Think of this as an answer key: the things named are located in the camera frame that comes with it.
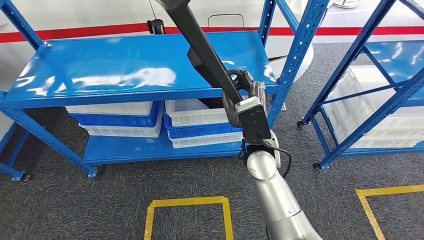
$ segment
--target blue metal shelf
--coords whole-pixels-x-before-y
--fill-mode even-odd
[[[213,32],[206,36],[227,69],[246,69],[273,94],[268,124],[276,122],[329,0],[309,0],[298,23],[287,4],[278,6],[288,18],[294,40],[279,79],[264,46],[277,5],[266,0],[259,31]],[[220,97],[193,69],[189,45],[181,34],[41,41],[10,0],[0,9],[35,49],[35,55],[9,93],[2,93],[0,111],[88,173],[94,164],[159,159],[233,156],[240,143],[172,148],[162,127],[159,138],[90,136],[83,158],[25,114],[25,108],[163,101]]]
[[[343,157],[370,156],[376,154],[407,154],[424,153],[424,141],[414,147],[387,147],[387,148],[349,148],[344,151]]]
[[[12,135],[15,133],[17,127],[18,124],[13,123],[9,131],[7,131],[3,138],[0,140],[0,153],[5,149],[6,144],[9,142]],[[12,168],[12,166],[15,162],[16,157],[21,151],[22,146],[24,146],[24,143],[27,140],[29,134],[30,133],[28,131],[24,130],[23,133],[20,135],[19,140],[13,146],[13,151],[10,153],[7,160],[4,163],[0,162],[0,173],[10,175],[12,177],[12,181],[20,181],[22,176],[24,175],[24,172],[16,170]]]
[[[115,164],[136,161],[235,156],[241,142],[173,148],[164,125],[158,138],[90,136],[82,162]]]
[[[228,69],[247,69],[277,92],[257,31],[206,34]],[[192,67],[181,34],[45,42],[3,100],[13,108],[220,97]]]
[[[424,152],[424,141],[418,143],[414,147],[351,148],[351,146],[364,134],[374,128],[385,117],[393,114],[397,109],[401,107],[424,106],[424,61],[422,60],[422,57],[424,57],[424,41],[387,41],[367,43],[367,40],[373,34],[374,30],[380,24],[387,12],[391,9],[395,1],[396,0],[380,1],[375,11],[372,13],[359,35],[350,46],[346,55],[343,57],[334,73],[331,75],[330,79],[307,111],[304,118],[297,123],[299,126],[309,125],[312,123],[315,128],[318,139],[325,152],[325,157],[319,161],[319,165],[322,169],[328,168],[329,164],[340,156],[352,157],[375,154]],[[424,16],[423,9],[416,5],[412,0],[401,0],[401,2],[413,9],[414,12],[420,15],[420,17]],[[361,52],[368,55],[387,79],[389,85],[327,100],[330,92],[334,89],[339,79],[341,79],[349,65]],[[323,109],[323,105],[390,88],[395,89],[396,93],[342,142],[337,142],[333,126]],[[316,121],[315,116],[318,113],[322,114],[325,125],[330,131],[331,138],[335,143],[334,149],[330,150],[320,126]]]
[[[424,68],[424,40],[368,42],[363,51],[390,84],[410,80]],[[424,88],[404,106],[424,106]]]

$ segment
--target shelf caster wheel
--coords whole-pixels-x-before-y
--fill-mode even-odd
[[[92,173],[89,173],[88,174],[88,178],[89,179],[94,179],[95,177],[97,177],[98,174],[99,174],[99,169],[96,168],[96,171],[95,172],[92,172]]]
[[[20,178],[21,182],[28,182],[32,178],[31,174],[24,173]]]
[[[298,122],[296,122],[296,125],[297,125],[298,128],[300,128],[300,127],[303,127],[305,124],[304,124],[303,121],[298,121]]]
[[[321,164],[319,164],[319,163],[314,163],[313,165],[312,165],[312,167],[315,169],[315,170],[321,170],[322,168],[321,168]]]

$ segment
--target blue plastic crate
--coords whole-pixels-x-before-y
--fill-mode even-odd
[[[69,113],[85,126],[154,127],[158,113],[164,109],[163,101],[154,101],[149,115]]]
[[[242,131],[241,128],[233,127],[228,122],[193,126],[172,126],[171,118],[168,116],[166,110],[163,110],[163,122],[171,139],[238,133]]]

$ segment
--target black cable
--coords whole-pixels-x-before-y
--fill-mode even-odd
[[[287,157],[288,157],[288,164],[287,164],[287,168],[285,169],[284,174],[282,175],[282,177],[285,178],[287,176],[287,174],[289,173],[289,171],[290,171],[290,167],[292,166],[292,155],[290,155],[290,153],[288,151],[284,150],[284,149],[281,149],[279,147],[272,146],[271,144],[269,144],[268,142],[266,142],[262,138],[259,138],[259,141],[263,145],[265,145],[267,148],[280,151],[280,152],[285,153],[287,155]]]
[[[148,2],[150,3],[150,8],[151,8],[151,12],[153,13],[153,17],[154,19],[156,19],[155,10],[153,10],[153,6],[152,6],[152,0],[148,0]]]

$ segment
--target red stripe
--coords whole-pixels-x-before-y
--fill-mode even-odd
[[[257,27],[202,27],[205,32],[227,32],[227,31],[249,31],[256,30]],[[356,36],[361,31],[361,27],[320,27],[316,31],[317,36]],[[76,27],[52,30],[36,31],[42,40],[49,39],[68,39],[79,37],[92,37],[111,34],[128,34],[148,31],[146,23]],[[179,33],[177,27],[165,27],[165,33]],[[424,26],[380,26],[374,32],[374,35],[408,35],[424,34]],[[289,27],[272,27],[269,31],[270,36],[292,36],[293,32]],[[19,32],[0,33],[0,43],[22,42],[25,39]]]

